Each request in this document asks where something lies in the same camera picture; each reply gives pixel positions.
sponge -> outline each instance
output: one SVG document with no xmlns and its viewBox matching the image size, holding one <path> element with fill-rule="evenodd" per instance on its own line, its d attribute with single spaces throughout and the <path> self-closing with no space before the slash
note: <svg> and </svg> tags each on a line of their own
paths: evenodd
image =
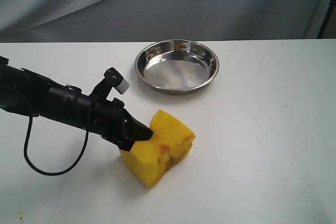
<svg viewBox="0 0 336 224">
<path fill-rule="evenodd" d="M 189 153 L 195 139 L 194 132 L 162 110 L 152 118 L 150 129 L 154 132 L 151 139 L 136 141 L 130 152 L 120 150 L 129 170 L 147 188 Z"/>
</svg>

metal bowl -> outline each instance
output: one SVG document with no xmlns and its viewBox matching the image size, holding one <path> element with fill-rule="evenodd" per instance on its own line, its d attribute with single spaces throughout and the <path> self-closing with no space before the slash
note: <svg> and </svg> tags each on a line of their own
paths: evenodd
<svg viewBox="0 0 336 224">
<path fill-rule="evenodd" d="M 189 40 L 165 40 L 144 48 L 135 71 L 149 86 L 168 94 L 196 91 L 217 75 L 219 61 L 206 46 Z"/>
</svg>

bowl rim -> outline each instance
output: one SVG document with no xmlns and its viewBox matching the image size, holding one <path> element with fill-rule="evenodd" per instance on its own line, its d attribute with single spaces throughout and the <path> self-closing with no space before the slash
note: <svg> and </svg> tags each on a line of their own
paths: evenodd
<svg viewBox="0 0 336 224">
<path fill-rule="evenodd" d="M 205 50 L 209 51 L 211 53 L 211 55 L 214 57 L 215 59 L 215 62 L 216 62 L 216 68 L 215 68 L 215 71 L 213 72 L 213 74 L 206 80 L 204 81 L 203 83 L 197 85 L 197 86 L 194 86 L 194 87 L 191 87 L 191 88 L 184 88 L 184 89 L 171 89 L 171 88 L 164 88 L 164 87 L 160 87 L 160 86 L 156 86 L 156 85 L 153 85 L 151 84 L 150 82 L 148 82 L 148 80 L 140 73 L 139 69 L 138 69 L 138 62 L 139 62 L 139 58 L 140 56 L 146 51 L 148 50 L 149 48 L 155 46 L 155 45 L 158 45 L 158 44 L 161 44 L 161 43 L 164 43 L 164 42 L 169 42 L 169 41 L 184 41 L 184 42 L 190 42 L 190 43 L 193 43 L 193 44 L 197 44 L 198 46 L 201 46 L 203 47 Z M 147 85 L 151 86 L 152 88 L 154 89 L 158 89 L 160 91 L 171 91 L 171 92 L 179 92 L 179 93 L 183 93 L 183 92 L 189 92 L 189 91 L 192 91 L 192 90 L 197 90 L 197 89 L 200 89 L 202 87 L 204 87 L 205 85 L 209 84 L 218 74 L 218 71 L 219 71 L 219 59 L 217 57 L 217 55 L 210 49 L 208 48 L 207 46 L 199 43 L 199 42 L 195 42 L 195 41 L 192 41 L 192 40 L 187 40 L 187 39 L 166 39 L 166 40 L 161 40 L 161 41 L 158 41 L 158 42 L 155 42 L 155 43 L 152 43 L 150 44 L 149 46 L 146 46 L 145 48 L 143 48 L 137 55 L 136 59 L 135 59 L 135 62 L 134 62 L 134 67 L 135 67 L 135 71 L 138 75 L 138 77 L 140 77 L 140 79 L 142 81 L 144 81 Z"/>
</svg>

stain on sponge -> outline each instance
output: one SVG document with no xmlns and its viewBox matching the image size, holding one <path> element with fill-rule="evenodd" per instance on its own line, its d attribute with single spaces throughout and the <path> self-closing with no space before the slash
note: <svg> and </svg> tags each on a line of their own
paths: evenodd
<svg viewBox="0 0 336 224">
<path fill-rule="evenodd" d="M 147 188 L 189 153 L 195 139 L 194 132 L 162 110 L 154 115 L 150 128 L 154 132 L 151 139 L 137 141 L 130 152 L 120 150 L 129 170 Z"/>
</svg>

gray backdrop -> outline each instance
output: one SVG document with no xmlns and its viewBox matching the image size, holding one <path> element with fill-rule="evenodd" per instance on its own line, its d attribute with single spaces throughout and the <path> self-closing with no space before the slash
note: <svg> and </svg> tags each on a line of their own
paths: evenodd
<svg viewBox="0 0 336 224">
<path fill-rule="evenodd" d="M 315 37 L 329 0 L 0 0 L 0 41 Z"/>
</svg>

